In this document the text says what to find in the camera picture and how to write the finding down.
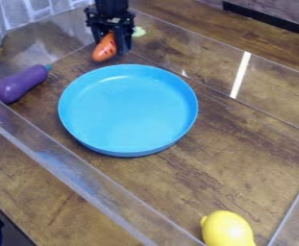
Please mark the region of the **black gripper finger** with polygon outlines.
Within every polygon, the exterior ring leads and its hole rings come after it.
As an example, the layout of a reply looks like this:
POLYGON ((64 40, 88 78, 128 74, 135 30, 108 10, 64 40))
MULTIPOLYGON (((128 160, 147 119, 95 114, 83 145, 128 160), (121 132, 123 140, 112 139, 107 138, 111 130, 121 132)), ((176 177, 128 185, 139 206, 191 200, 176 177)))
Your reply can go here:
POLYGON ((116 26, 113 33, 116 40, 116 53, 121 56, 131 49, 134 29, 131 26, 116 26))
POLYGON ((99 44, 103 38, 103 32, 100 31, 100 26, 92 25, 89 29, 92 32, 95 43, 99 44))

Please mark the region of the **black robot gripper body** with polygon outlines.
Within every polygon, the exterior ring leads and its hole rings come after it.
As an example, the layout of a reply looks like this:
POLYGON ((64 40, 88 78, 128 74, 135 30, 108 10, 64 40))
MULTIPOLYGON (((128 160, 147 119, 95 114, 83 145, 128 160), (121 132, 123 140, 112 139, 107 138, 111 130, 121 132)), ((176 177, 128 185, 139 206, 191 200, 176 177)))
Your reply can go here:
POLYGON ((135 14, 128 10, 128 0, 95 0, 93 7, 85 7, 85 25, 99 33, 113 28, 134 28, 135 14))

